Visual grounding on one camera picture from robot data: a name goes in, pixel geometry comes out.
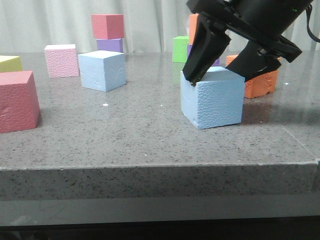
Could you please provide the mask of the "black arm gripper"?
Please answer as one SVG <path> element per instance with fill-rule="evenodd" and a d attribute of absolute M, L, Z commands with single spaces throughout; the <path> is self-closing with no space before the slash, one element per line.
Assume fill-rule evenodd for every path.
<path fill-rule="evenodd" d="M 194 41 L 182 69 L 195 86 L 222 55 L 231 39 L 226 30 L 249 40 L 225 68 L 244 77 L 245 82 L 277 70 L 281 63 L 295 60 L 301 50 L 282 33 L 305 10 L 310 0 L 189 0 L 189 10 L 198 14 Z M 266 55 L 259 55 L 263 49 Z"/>

